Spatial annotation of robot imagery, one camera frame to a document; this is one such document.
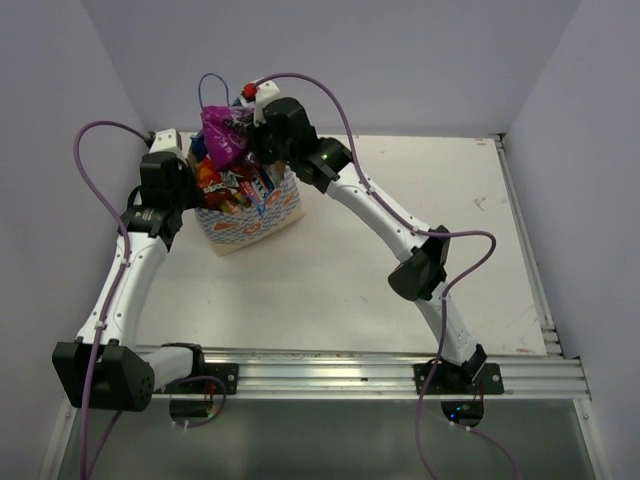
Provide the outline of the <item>red Doritos bag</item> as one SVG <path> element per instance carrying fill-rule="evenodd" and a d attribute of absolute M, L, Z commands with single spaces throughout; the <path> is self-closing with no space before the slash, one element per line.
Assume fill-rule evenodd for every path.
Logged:
<path fill-rule="evenodd" d="M 217 170 L 213 160 L 204 156 L 196 168 L 196 179 L 203 192 L 205 208 L 223 213 L 237 213 L 248 209 L 252 200 L 247 196 L 242 183 L 248 171 L 242 166 Z"/>

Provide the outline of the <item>colourful Fox's candy bag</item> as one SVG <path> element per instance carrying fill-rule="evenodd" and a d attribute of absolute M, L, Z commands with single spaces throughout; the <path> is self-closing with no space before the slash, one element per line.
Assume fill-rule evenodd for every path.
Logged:
<path fill-rule="evenodd" d="M 252 205 L 259 215 L 267 208 L 267 201 L 276 190 L 276 181 L 262 166 L 234 166 L 220 173 L 223 184 L 238 193 L 243 204 Z"/>

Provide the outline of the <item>blue checkered paper bag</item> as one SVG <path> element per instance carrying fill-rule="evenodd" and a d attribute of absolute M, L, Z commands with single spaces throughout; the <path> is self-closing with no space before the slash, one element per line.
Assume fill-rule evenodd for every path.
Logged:
<path fill-rule="evenodd" d="M 197 165 L 206 155 L 217 170 L 262 166 L 276 181 L 276 190 L 269 197 L 263 215 L 252 205 L 237 213 L 208 210 L 203 196 L 203 206 L 195 209 L 195 217 L 218 256 L 255 243 L 303 216 L 299 189 L 289 168 L 281 161 L 263 166 L 255 160 L 250 140 L 250 130 L 255 126 L 254 108 L 252 104 L 243 106 L 239 96 L 231 99 L 230 91 L 226 90 L 224 105 L 199 103 L 201 128 L 190 136 L 187 162 L 195 177 Z"/>

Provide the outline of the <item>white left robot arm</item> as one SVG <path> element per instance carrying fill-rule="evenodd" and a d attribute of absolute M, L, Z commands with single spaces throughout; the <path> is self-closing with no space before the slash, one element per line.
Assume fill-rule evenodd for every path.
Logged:
<path fill-rule="evenodd" d="M 150 287 L 183 222 L 198 204 L 193 175 L 172 152 L 148 153 L 140 164 L 140 203 L 121 217 L 116 251 L 103 290 L 71 342 L 58 343 L 53 366 L 75 408 L 141 412 L 152 394 L 175 382 L 201 390 L 208 369 L 200 346 L 167 343 L 135 353 L 138 325 Z"/>

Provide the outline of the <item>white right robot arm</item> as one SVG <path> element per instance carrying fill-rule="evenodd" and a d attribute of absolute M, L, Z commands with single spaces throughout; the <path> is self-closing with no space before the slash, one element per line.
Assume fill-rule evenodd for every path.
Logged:
<path fill-rule="evenodd" d="M 453 233 L 411 218 L 363 171 L 354 142 L 319 136 L 294 98 L 256 100 L 250 138 L 259 162 L 283 161 L 301 182 L 346 207 L 386 244 L 398 262 L 388 283 L 416 305 L 438 339 L 443 378 L 461 393 L 476 386 L 487 355 L 451 298 L 445 264 Z"/>

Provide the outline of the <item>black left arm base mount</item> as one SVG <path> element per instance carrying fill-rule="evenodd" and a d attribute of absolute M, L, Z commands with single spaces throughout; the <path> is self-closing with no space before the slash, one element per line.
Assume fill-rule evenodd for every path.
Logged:
<path fill-rule="evenodd" d="M 176 389 L 180 385 L 204 382 L 217 391 L 234 395 L 239 379 L 239 365 L 232 362 L 207 362 L 202 347 L 192 343 L 169 343 L 145 354 L 154 373 L 154 390 Z"/>

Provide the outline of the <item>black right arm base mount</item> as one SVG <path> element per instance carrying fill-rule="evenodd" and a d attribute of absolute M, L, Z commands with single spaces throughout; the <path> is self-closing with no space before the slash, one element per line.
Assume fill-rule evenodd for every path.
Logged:
<path fill-rule="evenodd" d="M 416 392 L 420 393 L 433 367 L 436 367 L 426 388 L 427 395 L 501 395 L 505 392 L 500 366 L 487 361 L 481 345 L 469 361 L 461 366 L 446 360 L 413 365 Z"/>

